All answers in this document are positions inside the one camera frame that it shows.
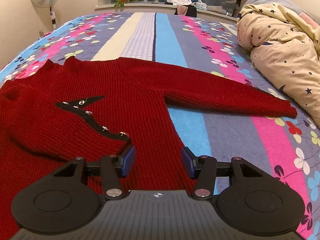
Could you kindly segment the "red knit sweater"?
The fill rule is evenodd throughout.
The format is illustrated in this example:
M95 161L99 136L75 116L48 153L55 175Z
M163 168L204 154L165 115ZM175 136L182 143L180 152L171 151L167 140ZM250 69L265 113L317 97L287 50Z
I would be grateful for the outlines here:
M132 144L136 158L125 190L187 190L183 143L167 106L295 118L286 100L213 74L120 57L64 64L1 87L1 239L18 231L18 192L76 157L97 161Z

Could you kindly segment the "white clothes pile on sill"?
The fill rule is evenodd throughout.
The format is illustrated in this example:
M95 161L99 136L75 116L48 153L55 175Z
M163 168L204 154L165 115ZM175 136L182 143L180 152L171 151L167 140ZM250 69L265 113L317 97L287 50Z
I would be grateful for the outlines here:
M191 0L167 0L166 2L175 6L187 6L192 4Z

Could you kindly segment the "cream star-print duvet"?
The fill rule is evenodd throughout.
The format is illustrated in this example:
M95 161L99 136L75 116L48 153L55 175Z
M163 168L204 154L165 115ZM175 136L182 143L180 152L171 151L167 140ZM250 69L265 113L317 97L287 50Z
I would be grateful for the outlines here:
M243 6L236 29L255 68L319 124L319 27L268 3Z

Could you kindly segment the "grey pillow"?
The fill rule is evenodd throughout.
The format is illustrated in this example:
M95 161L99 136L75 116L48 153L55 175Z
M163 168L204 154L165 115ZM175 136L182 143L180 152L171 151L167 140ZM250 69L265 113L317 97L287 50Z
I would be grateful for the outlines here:
M304 12L310 18L312 18L317 24L319 24L319 16L316 16L310 13L309 11L302 9L300 6L296 5L290 0L247 0L242 7L244 7L247 4L259 5L259 4L271 4L271 3L281 4L282 6L296 12L298 15Z

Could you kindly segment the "colourful floral striped bed blanket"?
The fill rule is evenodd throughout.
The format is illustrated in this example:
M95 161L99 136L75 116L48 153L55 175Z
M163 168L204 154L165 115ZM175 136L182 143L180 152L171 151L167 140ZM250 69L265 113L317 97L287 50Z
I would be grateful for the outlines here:
M238 45L235 27L155 12L89 15L38 39L1 71L1 81L34 75L45 63L118 56L153 59L226 77L279 99ZM319 239L319 129L302 110L295 119L247 117L168 108L178 136L196 154L227 161L240 154L296 190L305 215L298 232Z

